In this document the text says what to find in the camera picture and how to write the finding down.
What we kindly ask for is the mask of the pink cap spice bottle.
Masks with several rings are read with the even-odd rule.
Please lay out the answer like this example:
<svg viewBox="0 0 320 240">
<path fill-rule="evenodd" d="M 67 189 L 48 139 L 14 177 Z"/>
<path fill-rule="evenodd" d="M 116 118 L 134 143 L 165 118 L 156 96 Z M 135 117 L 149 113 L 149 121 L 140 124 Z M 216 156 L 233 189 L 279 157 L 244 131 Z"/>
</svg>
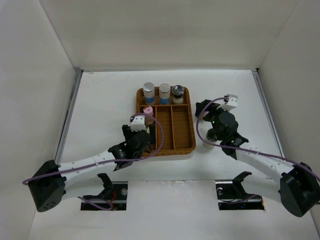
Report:
<svg viewBox="0 0 320 240">
<path fill-rule="evenodd" d="M 147 105 L 143 108 L 144 113 L 144 119 L 145 119 L 145 125 L 150 126 L 155 123 L 153 117 L 154 117 L 154 111 L 153 107 L 150 105 Z"/>
</svg>

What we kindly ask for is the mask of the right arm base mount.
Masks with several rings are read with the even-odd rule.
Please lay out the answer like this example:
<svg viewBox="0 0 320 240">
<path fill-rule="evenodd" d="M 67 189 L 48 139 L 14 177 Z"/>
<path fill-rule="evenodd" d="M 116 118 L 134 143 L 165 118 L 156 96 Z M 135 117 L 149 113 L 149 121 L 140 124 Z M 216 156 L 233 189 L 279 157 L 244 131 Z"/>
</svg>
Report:
<svg viewBox="0 0 320 240">
<path fill-rule="evenodd" d="M 233 179 L 216 180 L 215 188 L 220 211 L 265 210 L 260 195 L 246 193 L 242 183 L 252 173 L 244 171 Z"/>
</svg>

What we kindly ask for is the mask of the grey lid grinder bottle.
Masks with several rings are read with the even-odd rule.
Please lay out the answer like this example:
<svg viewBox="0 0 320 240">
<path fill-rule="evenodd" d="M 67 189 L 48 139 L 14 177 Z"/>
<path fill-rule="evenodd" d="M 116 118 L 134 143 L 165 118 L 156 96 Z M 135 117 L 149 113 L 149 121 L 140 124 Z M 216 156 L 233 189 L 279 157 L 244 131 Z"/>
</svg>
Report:
<svg viewBox="0 0 320 240">
<path fill-rule="evenodd" d="M 178 105 L 183 104 L 184 93 L 185 93 L 185 88 L 182 85 L 175 85 L 172 88 L 173 103 Z"/>
</svg>

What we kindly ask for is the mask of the silver lid blue label jar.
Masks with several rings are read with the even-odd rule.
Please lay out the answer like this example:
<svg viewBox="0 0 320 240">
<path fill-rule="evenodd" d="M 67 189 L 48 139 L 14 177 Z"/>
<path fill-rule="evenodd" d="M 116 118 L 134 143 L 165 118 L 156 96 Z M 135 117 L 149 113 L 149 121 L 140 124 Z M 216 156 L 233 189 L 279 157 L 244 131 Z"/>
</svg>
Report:
<svg viewBox="0 0 320 240">
<path fill-rule="evenodd" d="M 154 105 L 155 104 L 155 86 L 151 82 L 146 82 L 143 85 L 143 96 L 144 101 L 147 105 Z"/>
</svg>

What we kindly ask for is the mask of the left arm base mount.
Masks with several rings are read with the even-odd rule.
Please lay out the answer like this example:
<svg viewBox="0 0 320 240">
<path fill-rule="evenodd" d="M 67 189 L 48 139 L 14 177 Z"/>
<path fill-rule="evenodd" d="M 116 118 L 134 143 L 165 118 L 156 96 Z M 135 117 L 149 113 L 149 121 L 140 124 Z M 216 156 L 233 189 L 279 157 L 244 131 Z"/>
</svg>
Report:
<svg viewBox="0 0 320 240">
<path fill-rule="evenodd" d="M 102 187 L 98 193 L 84 195 L 81 211 L 126 211 L 129 183 L 127 181 L 111 181 L 106 173 L 100 173 L 93 181 Z"/>
</svg>

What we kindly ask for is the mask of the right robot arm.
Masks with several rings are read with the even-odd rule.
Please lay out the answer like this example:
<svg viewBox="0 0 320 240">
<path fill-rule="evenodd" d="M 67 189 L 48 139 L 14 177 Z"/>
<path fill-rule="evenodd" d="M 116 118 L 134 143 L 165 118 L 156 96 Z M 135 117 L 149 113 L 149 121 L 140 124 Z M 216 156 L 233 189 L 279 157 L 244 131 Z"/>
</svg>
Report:
<svg viewBox="0 0 320 240">
<path fill-rule="evenodd" d="M 292 215 L 303 217 L 320 202 L 320 178 L 301 162 L 261 151 L 238 133 L 239 124 L 231 110 L 238 106 L 238 97 L 227 94 L 214 100 L 195 104 L 198 121 L 210 122 L 212 127 L 201 140 L 207 146 L 220 147 L 236 161 L 252 166 L 269 177 L 273 183 L 249 181 L 244 171 L 232 182 L 232 192 L 238 198 L 256 194 L 277 201 Z"/>
</svg>

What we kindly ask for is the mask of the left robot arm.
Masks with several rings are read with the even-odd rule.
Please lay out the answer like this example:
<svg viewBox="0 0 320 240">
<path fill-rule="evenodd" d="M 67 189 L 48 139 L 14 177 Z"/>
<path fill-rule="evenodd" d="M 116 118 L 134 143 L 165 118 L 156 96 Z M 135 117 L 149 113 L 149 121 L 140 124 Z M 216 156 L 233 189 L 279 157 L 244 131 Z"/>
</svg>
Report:
<svg viewBox="0 0 320 240">
<path fill-rule="evenodd" d="M 155 143 L 154 130 L 131 131 L 122 126 L 124 142 L 86 159 L 57 164 L 48 160 L 26 179 L 36 210 L 49 211 L 61 201 L 82 197 L 85 200 L 108 199 L 112 195 L 113 183 L 108 174 L 130 167 L 140 161 L 143 153 L 151 153 Z"/>
</svg>

